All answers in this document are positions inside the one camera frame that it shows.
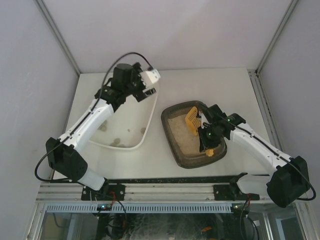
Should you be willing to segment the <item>yellow litter scoop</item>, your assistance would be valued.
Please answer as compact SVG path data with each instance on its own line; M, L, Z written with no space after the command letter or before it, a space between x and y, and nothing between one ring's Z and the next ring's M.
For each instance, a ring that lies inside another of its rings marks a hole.
M185 123L188 130L194 135L199 137L199 151L205 152L208 157L212 157L215 154L215 150L213 148L206 149L204 144L202 143L201 136L199 134L199 128L201 128L201 121L197 118L199 109L196 106L193 106L189 112L186 114Z

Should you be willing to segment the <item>dark grey litter box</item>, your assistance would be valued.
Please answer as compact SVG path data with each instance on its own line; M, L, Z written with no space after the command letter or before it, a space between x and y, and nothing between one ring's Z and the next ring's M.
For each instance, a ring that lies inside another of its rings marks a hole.
M161 113L163 130L177 165L184 169L195 169L221 160L227 154L224 140L208 156L200 152L199 136L194 135L187 127L185 118L192 107L202 110L206 105L197 100L172 105Z

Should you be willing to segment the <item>white plastic tub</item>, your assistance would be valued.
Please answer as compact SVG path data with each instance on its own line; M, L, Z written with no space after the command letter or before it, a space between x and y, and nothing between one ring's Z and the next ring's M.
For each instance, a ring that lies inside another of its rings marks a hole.
M159 84L154 84L153 88L156 93L141 102L137 102L133 96L127 97L126 102L106 119L107 124L103 122L100 125L106 126L106 131L100 131L99 126L89 142L113 150L130 151L138 148L146 137L157 103ZM146 128L144 134L141 133L142 128ZM117 138L120 143L110 145Z

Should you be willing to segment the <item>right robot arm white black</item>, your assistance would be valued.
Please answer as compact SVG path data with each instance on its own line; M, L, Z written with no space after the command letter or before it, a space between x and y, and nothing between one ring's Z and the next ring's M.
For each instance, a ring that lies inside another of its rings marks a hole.
M313 187L308 165L301 156L291 157L261 138L246 120L233 113L226 115L218 105L195 111L200 121L197 128L201 152L213 149L223 139L246 150L267 171L266 176L241 173L230 182L233 192L268 196L277 206L285 208L304 197Z

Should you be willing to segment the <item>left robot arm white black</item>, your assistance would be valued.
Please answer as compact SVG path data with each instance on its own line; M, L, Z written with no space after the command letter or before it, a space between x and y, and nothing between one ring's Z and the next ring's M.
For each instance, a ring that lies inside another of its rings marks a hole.
M117 64L111 77L105 76L100 89L84 114L59 138L49 138L45 144L49 166L68 180L99 191L106 179L92 170L81 151L100 125L117 112L127 98L137 102L156 94L155 84L161 76L150 66L142 70L140 63Z

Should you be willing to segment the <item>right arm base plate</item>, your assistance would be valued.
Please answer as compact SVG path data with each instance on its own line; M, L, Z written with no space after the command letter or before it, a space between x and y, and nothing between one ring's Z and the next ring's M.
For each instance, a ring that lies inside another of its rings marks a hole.
M254 193L244 193L237 185L237 181L246 176L247 173L240 173L231 178L226 184L215 184L213 186L214 200L215 201L245 201L251 199L254 201L260 200L260 196Z

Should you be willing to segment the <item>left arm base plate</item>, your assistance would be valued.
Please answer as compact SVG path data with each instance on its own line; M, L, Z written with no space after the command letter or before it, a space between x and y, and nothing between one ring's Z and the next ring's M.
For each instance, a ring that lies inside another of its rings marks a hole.
M106 181L100 190L93 190L84 186L81 192L82 201L123 201L125 198L126 186L116 181Z

